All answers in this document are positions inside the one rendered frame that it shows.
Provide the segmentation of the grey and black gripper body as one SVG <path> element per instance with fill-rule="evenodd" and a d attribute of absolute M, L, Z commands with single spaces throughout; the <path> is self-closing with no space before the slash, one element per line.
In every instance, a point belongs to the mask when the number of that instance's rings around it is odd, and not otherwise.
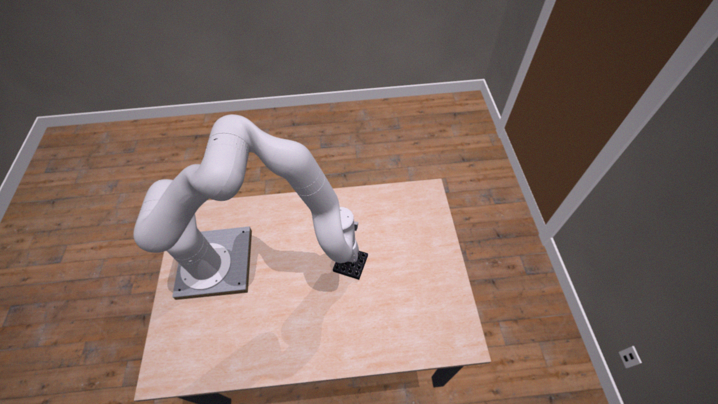
<path fill-rule="evenodd" d="M 357 252 L 358 251 L 359 251 L 359 248 L 358 248 L 357 241 L 356 241 L 356 243 L 352 247 L 352 256 L 351 256 L 351 259 L 349 260 L 350 263 L 355 263 L 357 261 Z"/>

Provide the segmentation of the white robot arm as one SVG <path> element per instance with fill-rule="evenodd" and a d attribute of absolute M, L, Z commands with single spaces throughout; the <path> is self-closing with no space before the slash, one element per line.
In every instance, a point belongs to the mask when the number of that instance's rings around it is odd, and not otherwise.
<path fill-rule="evenodd" d="M 297 141 L 268 135 L 235 114 L 214 123 L 201 166 L 191 164 L 173 181 L 150 186 L 134 227 L 137 246 L 151 253 L 168 251 L 181 264 L 183 282 L 195 290 L 222 282 L 231 268 L 230 253 L 206 240 L 195 213 L 208 199 L 229 200 L 240 191 L 249 153 L 257 154 L 270 171 L 289 182 L 312 212 L 321 249 L 336 263 L 347 263 L 358 222 L 351 210 L 339 207 L 338 195 L 312 153 Z"/>

